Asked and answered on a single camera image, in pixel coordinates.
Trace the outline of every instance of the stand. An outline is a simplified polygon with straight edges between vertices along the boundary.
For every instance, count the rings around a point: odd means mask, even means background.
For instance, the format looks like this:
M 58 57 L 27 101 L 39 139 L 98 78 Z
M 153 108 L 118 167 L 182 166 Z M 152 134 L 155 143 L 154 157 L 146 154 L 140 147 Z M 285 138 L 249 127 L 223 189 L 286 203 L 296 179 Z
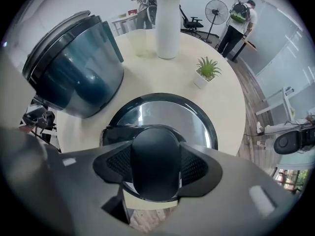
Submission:
M 204 38 L 204 37 L 201 38 L 204 42 L 209 43 L 209 44 L 212 44 L 212 41 L 209 40 L 208 38 L 209 38 L 209 35 L 210 35 L 210 32 L 211 32 L 213 23 L 214 23 L 214 21 L 215 21 L 215 19 L 216 19 L 216 16 L 217 16 L 217 15 L 215 14 L 215 17 L 213 18 L 213 21 L 212 21 L 212 24 L 211 24 L 211 27 L 210 27 L 210 30 L 209 30 L 209 33 L 208 33 L 207 38 Z

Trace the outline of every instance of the white vase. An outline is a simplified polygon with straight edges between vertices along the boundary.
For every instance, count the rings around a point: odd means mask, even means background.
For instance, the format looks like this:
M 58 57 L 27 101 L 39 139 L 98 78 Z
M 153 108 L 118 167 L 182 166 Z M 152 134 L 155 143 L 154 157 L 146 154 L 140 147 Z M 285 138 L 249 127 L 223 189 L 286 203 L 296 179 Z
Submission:
M 197 73 L 197 71 L 195 71 L 193 76 L 193 82 L 200 89 L 204 89 L 208 84 L 208 81 L 206 81 L 199 73 Z
M 173 59 L 178 54 L 181 34 L 180 0 L 157 0 L 157 55 Z

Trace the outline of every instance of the black pants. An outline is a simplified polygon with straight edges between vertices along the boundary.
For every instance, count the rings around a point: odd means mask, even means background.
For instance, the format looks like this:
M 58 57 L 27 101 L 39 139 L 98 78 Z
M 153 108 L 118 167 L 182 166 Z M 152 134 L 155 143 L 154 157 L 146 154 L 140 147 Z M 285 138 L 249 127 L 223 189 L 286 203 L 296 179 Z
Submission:
M 244 35 L 234 27 L 229 26 L 221 44 L 218 47 L 218 52 L 221 53 L 223 57 L 226 57 L 226 55 L 232 51 L 234 46 L 236 46 L 243 36 Z
M 152 24 L 149 20 L 147 9 L 138 12 L 137 29 L 144 29 L 144 23 L 146 23 L 146 29 L 152 29 Z

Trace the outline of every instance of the white table top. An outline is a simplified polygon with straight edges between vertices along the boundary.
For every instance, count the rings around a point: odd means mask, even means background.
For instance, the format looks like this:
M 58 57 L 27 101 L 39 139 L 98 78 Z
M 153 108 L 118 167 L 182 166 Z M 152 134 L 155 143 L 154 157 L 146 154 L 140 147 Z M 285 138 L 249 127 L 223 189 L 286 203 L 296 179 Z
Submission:
M 127 21 L 133 18 L 136 18 L 138 14 L 131 14 L 129 16 L 123 17 L 123 18 L 117 18 L 115 20 L 112 21 L 112 23 L 118 23 L 118 22 L 122 22 L 122 21 Z
M 165 92 L 197 104 L 215 127 L 219 151 L 236 155 L 244 134 L 246 109 L 241 85 L 231 66 L 211 46 L 184 33 L 181 33 L 177 57 L 161 59 L 156 55 L 155 30 L 146 32 L 148 53 L 144 57 L 134 55 L 126 34 L 115 38 L 125 60 L 125 75 L 118 92 L 103 110 L 86 119 L 58 112 L 58 140 L 62 152 L 99 147 L 102 130 L 123 105 L 148 93 Z M 197 59 L 206 56 L 218 62 L 222 75 L 200 90 L 192 80 Z M 141 209 L 145 207 L 143 203 L 138 200 L 130 204 L 126 200 L 128 208 Z M 157 209 L 161 203 L 151 204 L 149 209 Z

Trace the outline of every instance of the mesh panel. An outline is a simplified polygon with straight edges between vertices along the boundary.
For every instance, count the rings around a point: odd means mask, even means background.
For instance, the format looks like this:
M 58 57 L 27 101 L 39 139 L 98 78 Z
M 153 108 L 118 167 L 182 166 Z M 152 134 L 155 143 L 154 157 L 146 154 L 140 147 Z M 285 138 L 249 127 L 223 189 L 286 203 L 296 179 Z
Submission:
M 130 171 L 130 147 L 125 148 L 106 161 L 107 167 L 125 177 Z
M 208 165 L 194 154 L 182 150 L 182 185 L 187 185 L 205 176 Z

